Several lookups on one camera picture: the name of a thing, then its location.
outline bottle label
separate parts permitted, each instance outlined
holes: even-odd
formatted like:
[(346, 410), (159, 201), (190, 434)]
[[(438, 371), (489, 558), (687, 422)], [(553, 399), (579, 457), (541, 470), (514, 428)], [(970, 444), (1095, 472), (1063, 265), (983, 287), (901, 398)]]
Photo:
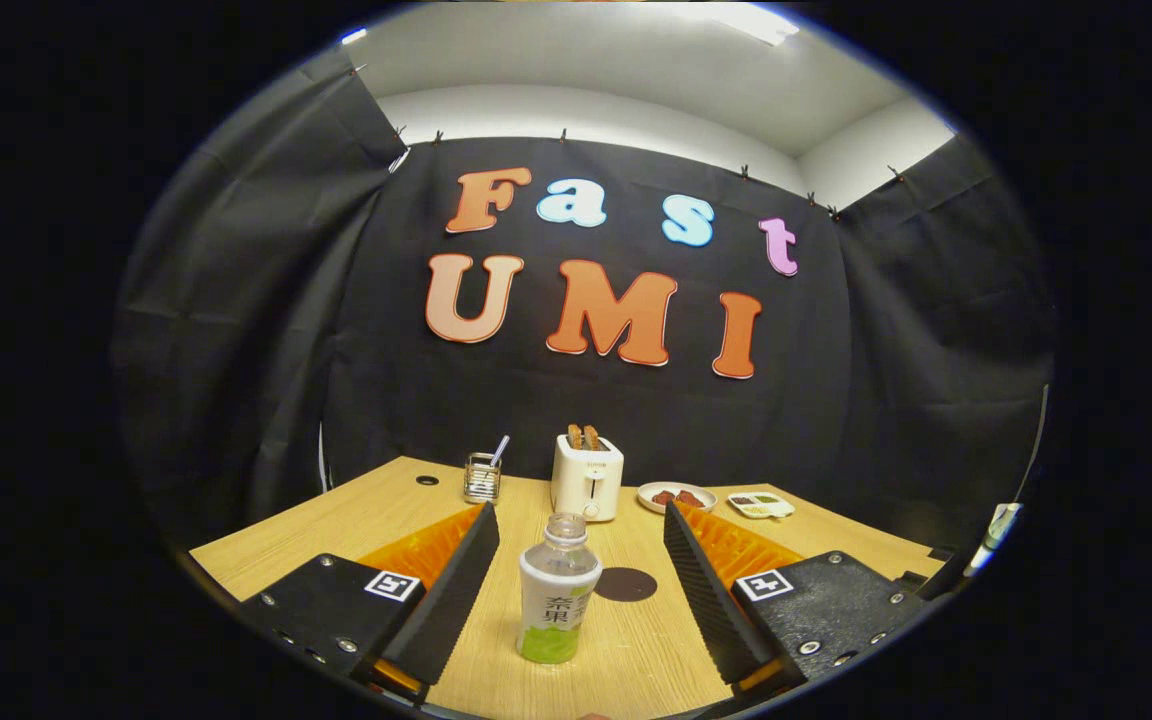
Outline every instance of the bottle label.
[(522, 562), (522, 628), (518, 652), (532, 662), (566, 662), (576, 655), (579, 627), (602, 564), (584, 575), (550, 575)]

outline utensil holder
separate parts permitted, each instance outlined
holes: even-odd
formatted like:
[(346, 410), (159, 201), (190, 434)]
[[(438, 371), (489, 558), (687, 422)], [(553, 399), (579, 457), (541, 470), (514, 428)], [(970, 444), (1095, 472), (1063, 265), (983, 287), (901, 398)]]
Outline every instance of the utensil holder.
[(465, 501), (495, 502), (500, 500), (500, 465), (492, 465), (492, 455), (471, 452), (465, 461)]

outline black backdrop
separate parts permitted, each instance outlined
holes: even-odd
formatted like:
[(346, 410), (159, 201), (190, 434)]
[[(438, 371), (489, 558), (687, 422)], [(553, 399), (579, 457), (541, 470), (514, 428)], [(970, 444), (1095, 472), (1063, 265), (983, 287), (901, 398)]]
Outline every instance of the black backdrop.
[[(547, 138), (403, 145), (339, 47), (256, 96), (195, 150), (124, 276), (111, 350), (126, 442), (154, 511), (196, 546), (397, 455), (460, 464), (511, 434), (509, 473), (545, 478), (553, 438), (594, 424), (623, 482), (767, 482), (900, 536), (968, 550), (1011, 500), (1051, 376), (1052, 305), (1036, 241), (961, 138), (832, 218), (732, 170)], [(484, 232), (447, 233), (465, 173), (532, 182)], [(590, 179), (608, 218), (551, 223), (536, 203)], [(704, 247), (669, 242), (662, 200), (717, 212)], [(799, 265), (768, 262), (780, 218)], [(479, 313), (486, 256), (526, 262), (506, 323), (475, 344), (424, 323), (429, 258), (475, 259), (458, 311)], [(668, 364), (545, 347), (566, 259), (613, 291), (675, 278)], [(710, 370), (719, 295), (755, 296), (744, 381)]]
[[(526, 167), (530, 184), (483, 232), (447, 233), (463, 173)], [(607, 220), (545, 222), (556, 179), (591, 179)], [(707, 200), (713, 238), (668, 242), (660, 205)], [(758, 222), (796, 234), (799, 272), (778, 274)], [(473, 260), (458, 313), (483, 306), (491, 255), (515, 255), (493, 338), (445, 341), (425, 324), (430, 256)], [(604, 266), (613, 291), (675, 278), (668, 364), (548, 350), (567, 259)], [(721, 291), (761, 302), (755, 377), (712, 372)], [(509, 473), (547, 478), (554, 437), (594, 424), (626, 453), (626, 484), (767, 482), (933, 546), (979, 539), (1010, 501), (1038, 429), (1055, 342), (1043, 258), (986, 161), (947, 142), (887, 187), (826, 210), (732, 170), (604, 143), (483, 138), (419, 143), (385, 184), (353, 256), (329, 338), (324, 441), (339, 480), (397, 455), (461, 464), (511, 434)]]

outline green label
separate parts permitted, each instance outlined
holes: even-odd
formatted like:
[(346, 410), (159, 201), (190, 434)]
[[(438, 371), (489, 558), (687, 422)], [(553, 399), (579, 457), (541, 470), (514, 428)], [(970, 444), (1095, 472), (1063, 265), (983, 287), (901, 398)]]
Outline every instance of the green label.
[(532, 662), (567, 662), (576, 655), (579, 626), (570, 630), (562, 628), (528, 628), (522, 637), (522, 655)]

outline plastic bottle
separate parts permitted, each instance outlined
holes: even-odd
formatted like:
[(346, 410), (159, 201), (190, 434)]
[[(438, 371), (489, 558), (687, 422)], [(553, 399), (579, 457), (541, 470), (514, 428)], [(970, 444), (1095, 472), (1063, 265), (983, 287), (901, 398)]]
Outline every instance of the plastic bottle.
[(532, 662), (566, 662), (576, 655), (602, 562), (585, 547), (585, 518), (570, 511), (550, 515), (545, 541), (518, 556), (522, 624), (518, 653)]

